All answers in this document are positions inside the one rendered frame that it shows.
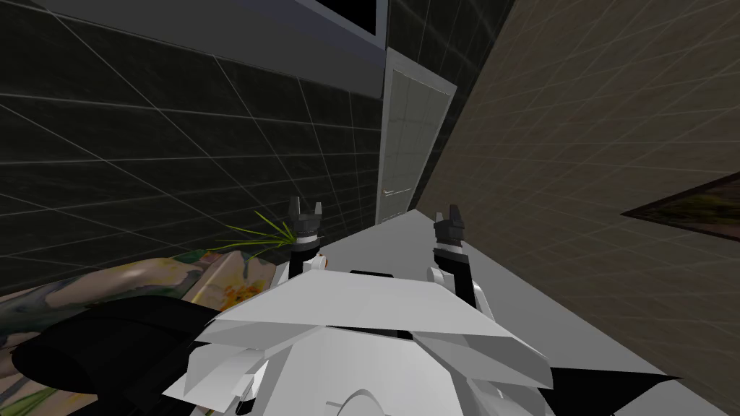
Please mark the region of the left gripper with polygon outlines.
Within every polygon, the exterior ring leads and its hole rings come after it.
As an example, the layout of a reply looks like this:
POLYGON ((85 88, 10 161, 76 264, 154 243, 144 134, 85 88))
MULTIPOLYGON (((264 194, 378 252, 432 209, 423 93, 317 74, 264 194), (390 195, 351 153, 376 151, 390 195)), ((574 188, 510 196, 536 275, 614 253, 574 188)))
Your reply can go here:
POLYGON ((322 205, 317 202, 313 214, 301 214, 299 196, 292 196, 289 202, 288 215, 291 218, 292 232, 297 238, 308 238, 318 235, 322 218, 322 205))

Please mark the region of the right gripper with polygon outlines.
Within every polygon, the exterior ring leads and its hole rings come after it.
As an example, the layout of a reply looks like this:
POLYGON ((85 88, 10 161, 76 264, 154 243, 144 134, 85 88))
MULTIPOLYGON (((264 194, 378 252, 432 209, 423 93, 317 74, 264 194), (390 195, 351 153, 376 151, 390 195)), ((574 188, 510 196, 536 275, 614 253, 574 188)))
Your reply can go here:
POLYGON ((464 229, 460 209, 456 204, 450 204, 448 220, 444 219, 441 212, 435 214, 434 234, 437 243, 461 247, 464 241, 464 229))

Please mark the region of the green spiky plant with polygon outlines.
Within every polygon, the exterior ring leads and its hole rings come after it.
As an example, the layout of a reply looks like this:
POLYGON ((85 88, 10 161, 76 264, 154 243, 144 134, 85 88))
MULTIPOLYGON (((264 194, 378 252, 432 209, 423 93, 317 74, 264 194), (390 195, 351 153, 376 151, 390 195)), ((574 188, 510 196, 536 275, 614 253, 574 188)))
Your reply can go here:
POLYGON ((255 247, 255 251, 252 251, 251 256, 248 258, 249 261, 255 258, 259 258, 261 255, 268 251, 274 251, 279 248, 285 248, 297 242, 296 233, 286 225, 285 221, 279 222, 278 225, 272 220, 269 220, 263 214, 258 211, 254 213, 263 222, 271 228, 269 232, 260 232, 257 230, 245 229, 242 227, 228 226, 231 230, 246 233, 250 236, 250 239, 242 240, 228 240, 218 239, 217 242, 220 244, 218 247, 211 248, 211 251, 224 250, 226 248, 240 248, 240 247, 255 247))

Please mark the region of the pale grey door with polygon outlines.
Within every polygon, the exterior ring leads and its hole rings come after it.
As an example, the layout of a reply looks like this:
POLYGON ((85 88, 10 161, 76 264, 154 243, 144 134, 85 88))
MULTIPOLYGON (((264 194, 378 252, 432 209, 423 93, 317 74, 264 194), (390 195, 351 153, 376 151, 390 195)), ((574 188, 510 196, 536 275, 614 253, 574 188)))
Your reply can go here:
POLYGON ((375 223, 406 213, 456 86, 387 49, 375 223), (383 195, 410 188, 402 194, 383 195))

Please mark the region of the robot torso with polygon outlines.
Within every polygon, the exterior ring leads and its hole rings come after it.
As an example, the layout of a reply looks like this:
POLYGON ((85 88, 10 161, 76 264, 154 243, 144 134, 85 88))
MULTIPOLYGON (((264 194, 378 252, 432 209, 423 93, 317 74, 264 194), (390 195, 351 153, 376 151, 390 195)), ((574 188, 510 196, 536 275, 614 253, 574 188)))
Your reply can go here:
POLYGON ((479 286, 311 270, 222 311, 165 395, 248 416, 555 416, 545 356, 479 286))

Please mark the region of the dark framed wall picture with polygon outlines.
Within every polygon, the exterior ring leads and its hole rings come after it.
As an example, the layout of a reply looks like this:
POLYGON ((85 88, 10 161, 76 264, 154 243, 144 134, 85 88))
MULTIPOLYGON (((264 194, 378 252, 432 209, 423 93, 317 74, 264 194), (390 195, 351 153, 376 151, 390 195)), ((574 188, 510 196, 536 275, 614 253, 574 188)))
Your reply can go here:
POLYGON ((622 215, 740 242, 740 171, 622 215))

